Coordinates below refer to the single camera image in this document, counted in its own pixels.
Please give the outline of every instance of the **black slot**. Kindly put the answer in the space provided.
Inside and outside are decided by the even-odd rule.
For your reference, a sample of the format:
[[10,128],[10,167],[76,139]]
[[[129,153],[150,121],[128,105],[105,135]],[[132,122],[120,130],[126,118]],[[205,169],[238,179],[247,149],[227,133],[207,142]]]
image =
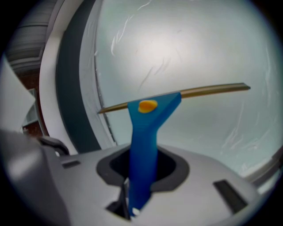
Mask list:
[[233,214],[236,214],[248,205],[226,180],[214,182],[213,185],[225,200]]
[[71,161],[71,162],[62,163],[62,166],[63,166],[64,169],[68,169],[68,168],[77,166],[77,165],[79,165],[79,164],[80,164],[79,161],[74,160],[74,161]]

